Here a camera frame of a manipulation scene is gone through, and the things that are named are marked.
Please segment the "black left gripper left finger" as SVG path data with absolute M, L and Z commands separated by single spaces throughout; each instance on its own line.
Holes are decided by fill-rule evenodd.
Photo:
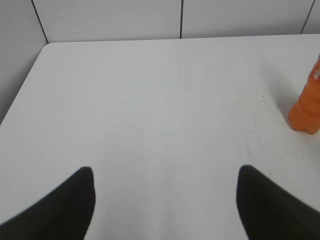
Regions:
M 41 200 L 0 225 L 2 240 L 83 240 L 94 214 L 91 167 L 84 166 Z

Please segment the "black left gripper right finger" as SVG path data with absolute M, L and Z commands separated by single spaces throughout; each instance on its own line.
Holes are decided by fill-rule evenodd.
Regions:
M 320 238 L 320 213 L 251 165 L 239 169 L 236 206 L 250 240 Z

